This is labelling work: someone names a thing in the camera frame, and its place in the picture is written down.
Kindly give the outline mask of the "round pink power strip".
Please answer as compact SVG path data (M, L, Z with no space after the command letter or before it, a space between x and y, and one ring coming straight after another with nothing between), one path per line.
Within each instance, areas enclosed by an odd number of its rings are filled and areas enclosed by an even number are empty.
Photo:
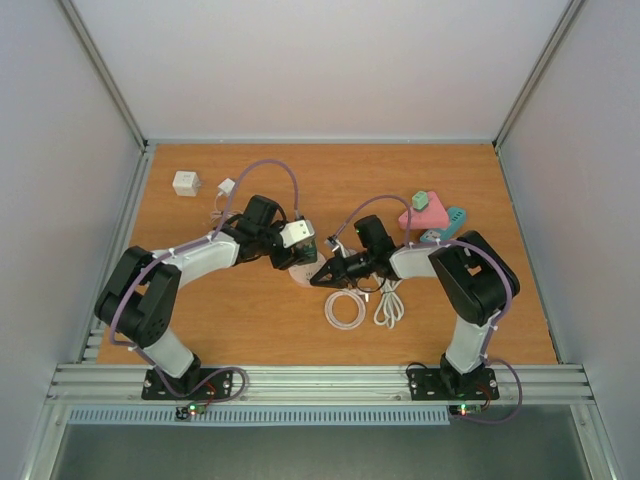
M319 259L314 263L292 266L288 269L288 273L297 285L304 288L310 288L311 278L321 269L324 263L324 260Z

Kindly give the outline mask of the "green cube socket adapter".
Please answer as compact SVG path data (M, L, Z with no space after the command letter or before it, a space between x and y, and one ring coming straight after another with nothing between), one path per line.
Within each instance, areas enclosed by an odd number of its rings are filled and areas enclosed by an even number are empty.
M314 240L296 244L293 251L296 266L313 264L318 260L318 251Z

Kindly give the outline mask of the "white usb charger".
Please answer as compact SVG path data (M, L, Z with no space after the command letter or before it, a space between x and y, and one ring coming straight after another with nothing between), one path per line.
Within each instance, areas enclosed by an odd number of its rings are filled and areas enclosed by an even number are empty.
M231 178L226 178L218 184L218 195L229 197L236 186L236 182Z

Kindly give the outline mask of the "white cube socket adapter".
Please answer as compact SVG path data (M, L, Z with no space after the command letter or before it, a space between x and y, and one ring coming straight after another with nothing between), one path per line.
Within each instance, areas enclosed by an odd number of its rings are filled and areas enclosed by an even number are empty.
M176 171L172 187L177 196L196 197L201 187L201 181L195 171Z

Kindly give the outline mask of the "light green plug adapter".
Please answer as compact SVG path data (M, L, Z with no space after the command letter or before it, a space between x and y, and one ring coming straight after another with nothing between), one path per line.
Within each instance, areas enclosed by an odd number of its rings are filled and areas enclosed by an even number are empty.
M423 191L423 190L420 190L420 191L416 192L412 196L411 202L412 202L412 208L416 212L421 212L421 211L425 210L429 206L428 193L426 191Z

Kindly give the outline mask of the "pink triangular power strip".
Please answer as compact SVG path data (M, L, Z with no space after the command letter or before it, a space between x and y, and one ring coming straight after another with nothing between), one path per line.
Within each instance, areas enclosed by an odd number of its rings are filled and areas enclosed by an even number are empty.
M434 191L429 191L428 206L418 211L411 208L409 213L403 212L398 217L398 225L402 230L410 227L411 230L427 230L435 228L446 228L449 225L449 216L438 195Z

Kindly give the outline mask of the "teal power strip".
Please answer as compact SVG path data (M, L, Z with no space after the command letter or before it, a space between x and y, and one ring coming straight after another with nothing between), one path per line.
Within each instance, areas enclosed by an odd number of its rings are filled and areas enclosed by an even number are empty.
M463 208L449 207L447 209L448 225L442 228L432 228L426 230L421 236L422 243L447 241L451 239L466 223L467 212Z

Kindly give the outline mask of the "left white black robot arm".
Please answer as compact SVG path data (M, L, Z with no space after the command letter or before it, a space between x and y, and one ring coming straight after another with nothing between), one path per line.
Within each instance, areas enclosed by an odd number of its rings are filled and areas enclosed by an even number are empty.
M313 228L302 216L277 220L281 211L277 202L255 195L243 213L190 243L158 251L127 249L96 300L95 316L159 370L171 394L192 397L204 380L199 358L170 327L177 294L214 271L263 256L277 270L302 264Z

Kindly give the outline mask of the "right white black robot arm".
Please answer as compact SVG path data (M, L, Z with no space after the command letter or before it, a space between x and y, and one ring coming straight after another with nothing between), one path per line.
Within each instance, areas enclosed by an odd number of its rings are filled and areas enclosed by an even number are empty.
M439 366L412 380L412 396L463 400L488 389L489 339L520 291L510 267L475 230L409 246L397 246L375 215L358 220L355 230L363 250L344 254L337 248L310 284L345 289L373 275L386 281L437 278L456 313L454 334Z

